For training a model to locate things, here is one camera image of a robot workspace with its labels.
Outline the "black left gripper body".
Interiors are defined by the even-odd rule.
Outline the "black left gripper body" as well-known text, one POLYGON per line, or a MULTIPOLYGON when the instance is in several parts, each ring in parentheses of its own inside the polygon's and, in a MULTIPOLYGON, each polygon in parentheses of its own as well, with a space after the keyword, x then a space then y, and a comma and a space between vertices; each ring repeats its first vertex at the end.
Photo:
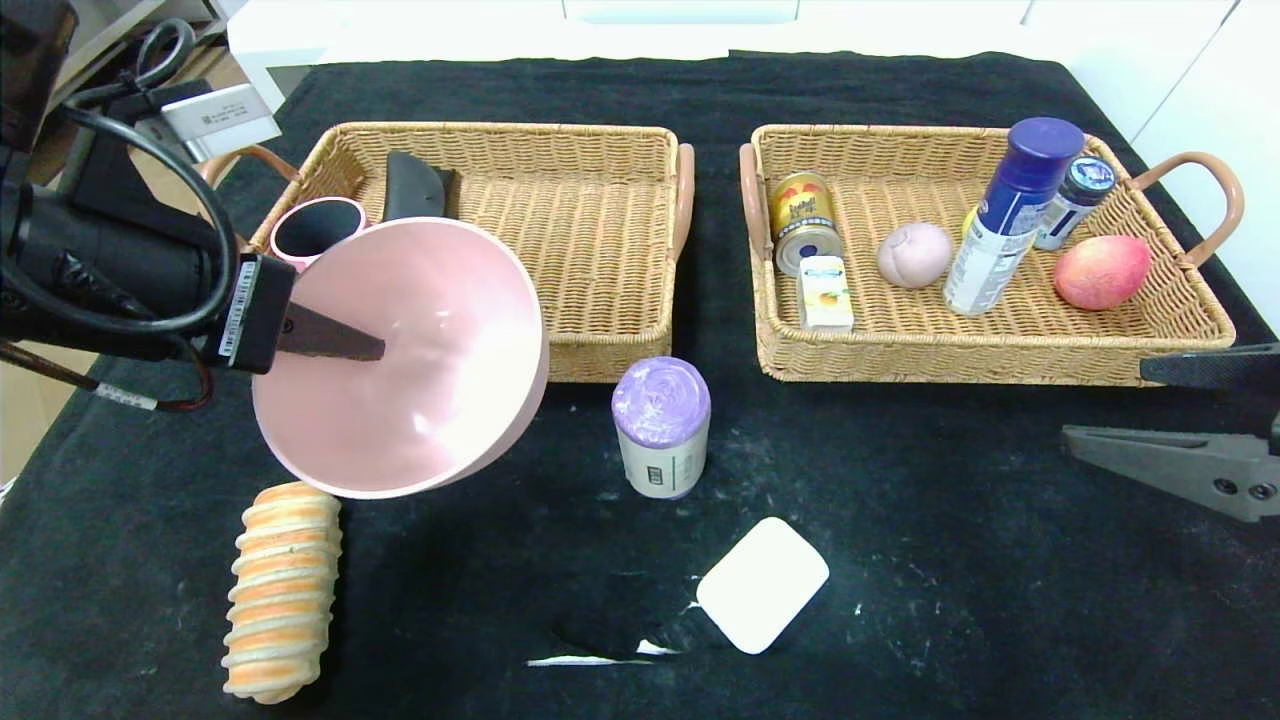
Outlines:
MULTIPOLYGON (((90 215, 90 268, 128 292, 156 318, 193 310, 214 290, 220 242, 195 215, 161 214, 160 227, 90 215)), ((214 366, 269 372, 297 277, 287 263, 242 252, 227 305, 184 332, 214 366)))

